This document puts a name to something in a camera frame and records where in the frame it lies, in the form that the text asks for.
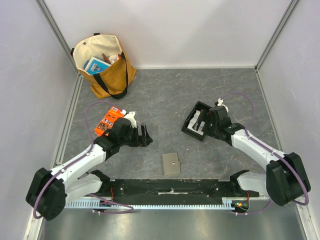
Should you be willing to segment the black card tray box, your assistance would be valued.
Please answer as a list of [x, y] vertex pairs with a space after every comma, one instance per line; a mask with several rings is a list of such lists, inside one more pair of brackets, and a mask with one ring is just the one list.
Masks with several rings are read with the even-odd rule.
[[205, 114], [210, 108], [211, 107], [209, 105], [201, 101], [197, 101], [184, 121], [181, 131], [202, 142], [206, 136], [203, 132], [207, 118]]

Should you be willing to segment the grey card holder wallet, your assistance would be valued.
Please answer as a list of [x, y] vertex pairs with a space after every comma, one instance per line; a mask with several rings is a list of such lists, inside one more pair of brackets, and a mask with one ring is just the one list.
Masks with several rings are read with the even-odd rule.
[[165, 176], [178, 175], [181, 173], [180, 161], [177, 153], [166, 153], [161, 156], [162, 169]]

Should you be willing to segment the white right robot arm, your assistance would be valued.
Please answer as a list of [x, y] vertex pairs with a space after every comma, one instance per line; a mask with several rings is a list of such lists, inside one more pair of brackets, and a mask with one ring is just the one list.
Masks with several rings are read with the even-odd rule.
[[247, 170], [239, 173], [229, 184], [233, 196], [240, 197], [246, 191], [254, 191], [268, 196], [279, 206], [290, 202], [309, 204], [311, 186], [300, 156], [265, 144], [240, 123], [233, 123], [225, 107], [196, 110], [191, 114], [187, 128], [202, 136], [225, 141], [264, 169], [264, 174]]

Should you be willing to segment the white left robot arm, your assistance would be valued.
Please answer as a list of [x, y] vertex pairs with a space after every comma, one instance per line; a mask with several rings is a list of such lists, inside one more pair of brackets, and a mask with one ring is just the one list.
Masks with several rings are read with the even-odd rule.
[[145, 124], [137, 126], [134, 118], [120, 117], [112, 128], [92, 141], [88, 148], [64, 164], [50, 170], [37, 170], [26, 194], [35, 219], [56, 218], [67, 204], [96, 193], [106, 196], [110, 184], [100, 173], [82, 175], [117, 154], [121, 147], [147, 147], [153, 142]]

